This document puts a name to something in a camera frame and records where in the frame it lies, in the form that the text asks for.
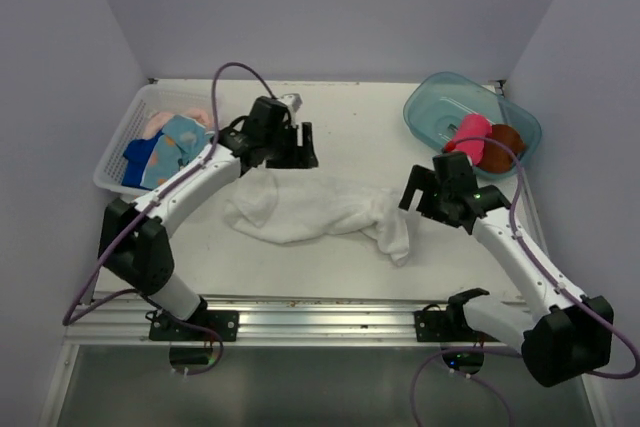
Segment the white towel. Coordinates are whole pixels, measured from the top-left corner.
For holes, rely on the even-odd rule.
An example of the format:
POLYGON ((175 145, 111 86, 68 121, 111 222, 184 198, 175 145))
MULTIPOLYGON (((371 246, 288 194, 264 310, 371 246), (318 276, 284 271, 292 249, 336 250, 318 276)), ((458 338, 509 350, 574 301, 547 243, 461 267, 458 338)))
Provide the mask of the white towel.
POLYGON ((224 221, 250 237, 289 244, 361 232, 394 265, 411 255, 414 227, 398 192, 301 170, 255 169, 235 183, 224 221))

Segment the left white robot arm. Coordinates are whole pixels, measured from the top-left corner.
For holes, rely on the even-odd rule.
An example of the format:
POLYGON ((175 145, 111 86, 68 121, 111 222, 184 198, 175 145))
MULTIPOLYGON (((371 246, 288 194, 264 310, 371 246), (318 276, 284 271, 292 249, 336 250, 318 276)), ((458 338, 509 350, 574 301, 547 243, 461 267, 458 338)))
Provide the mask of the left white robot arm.
POLYGON ((205 301, 175 271, 170 239, 206 200, 250 169, 311 169, 318 165, 312 126, 299 123, 297 94, 262 96, 246 116, 217 134, 185 169, 135 201, 111 202, 104 213, 99 261, 153 305, 173 316, 185 339, 208 326, 205 301))

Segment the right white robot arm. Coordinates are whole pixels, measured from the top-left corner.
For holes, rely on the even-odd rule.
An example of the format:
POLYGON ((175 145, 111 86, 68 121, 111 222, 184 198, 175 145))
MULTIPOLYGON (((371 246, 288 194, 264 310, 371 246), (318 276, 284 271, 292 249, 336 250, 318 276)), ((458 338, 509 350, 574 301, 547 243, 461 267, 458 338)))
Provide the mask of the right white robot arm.
POLYGON ((494 185, 479 186, 467 157, 434 157, 432 168, 412 167, 399 207, 415 204, 437 223, 464 229, 498 262, 522 294, 522 312, 476 287, 449 297, 441 318, 420 310, 416 320, 440 340, 483 333, 520 354, 533 378, 551 387, 609 363, 613 308, 589 297, 555 267, 494 185))

